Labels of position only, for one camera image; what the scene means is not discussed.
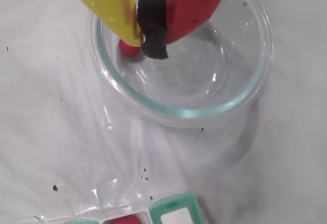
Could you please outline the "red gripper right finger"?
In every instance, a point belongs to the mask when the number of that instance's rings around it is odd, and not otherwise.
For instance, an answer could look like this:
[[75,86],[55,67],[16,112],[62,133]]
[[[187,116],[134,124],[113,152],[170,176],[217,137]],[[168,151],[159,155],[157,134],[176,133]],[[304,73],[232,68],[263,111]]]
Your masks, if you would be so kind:
[[137,23],[145,41],[142,53],[167,59],[167,45],[190,34],[208,21],[221,0],[138,0]]

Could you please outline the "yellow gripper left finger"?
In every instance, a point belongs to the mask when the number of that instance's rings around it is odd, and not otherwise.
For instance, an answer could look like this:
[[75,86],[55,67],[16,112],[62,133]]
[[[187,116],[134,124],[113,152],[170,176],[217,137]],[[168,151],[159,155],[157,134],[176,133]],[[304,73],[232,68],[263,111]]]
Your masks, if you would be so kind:
[[125,43],[139,47],[143,34],[136,20],[135,0],[81,0]]

